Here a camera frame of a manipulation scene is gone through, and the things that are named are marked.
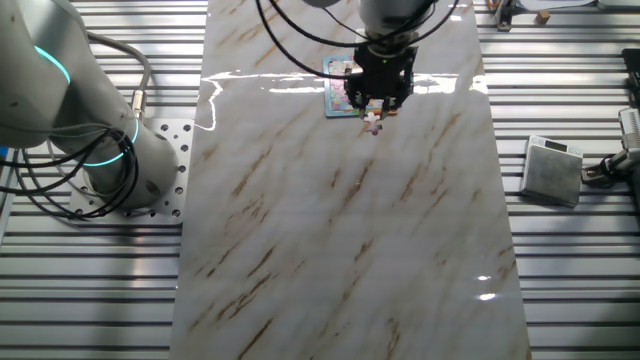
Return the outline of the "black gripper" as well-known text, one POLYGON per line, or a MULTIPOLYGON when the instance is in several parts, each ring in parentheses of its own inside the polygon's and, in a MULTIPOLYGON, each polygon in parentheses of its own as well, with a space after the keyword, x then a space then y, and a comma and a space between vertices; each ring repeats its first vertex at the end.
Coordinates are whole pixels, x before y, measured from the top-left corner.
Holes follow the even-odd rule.
POLYGON ((349 103, 359 118, 366 116, 369 99, 383 99, 380 118, 397 112, 413 93, 413 65, 417 47, 408 47, 394 57, 381 57, 367 46, 355 50, 353 60, 360 73, 353 73, 344 82, 349 103))

